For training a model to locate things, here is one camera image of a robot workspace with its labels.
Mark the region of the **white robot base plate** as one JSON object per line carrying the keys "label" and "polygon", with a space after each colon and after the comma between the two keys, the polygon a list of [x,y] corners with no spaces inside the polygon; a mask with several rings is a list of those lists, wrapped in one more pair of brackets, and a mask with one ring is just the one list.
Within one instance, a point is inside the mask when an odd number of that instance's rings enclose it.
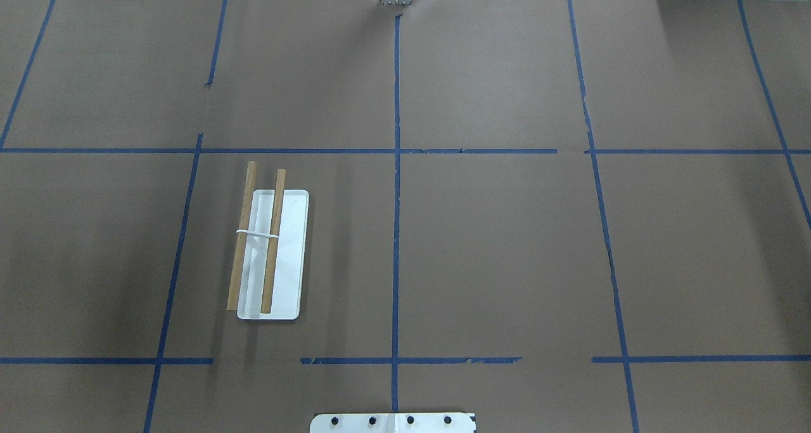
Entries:
{"label": "white robot base plate", "polygon": [[476,432],[474,413],[323,413],[310,432]]}

